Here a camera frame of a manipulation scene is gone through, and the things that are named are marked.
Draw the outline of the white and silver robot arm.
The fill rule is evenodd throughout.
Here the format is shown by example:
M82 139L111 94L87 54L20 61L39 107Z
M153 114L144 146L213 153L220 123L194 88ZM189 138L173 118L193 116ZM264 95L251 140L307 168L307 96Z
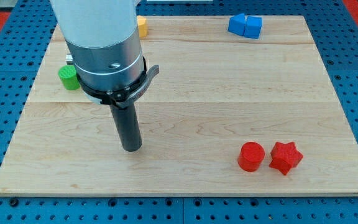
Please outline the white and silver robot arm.
M134 0L50 0L81 81L124 89L144 71Z

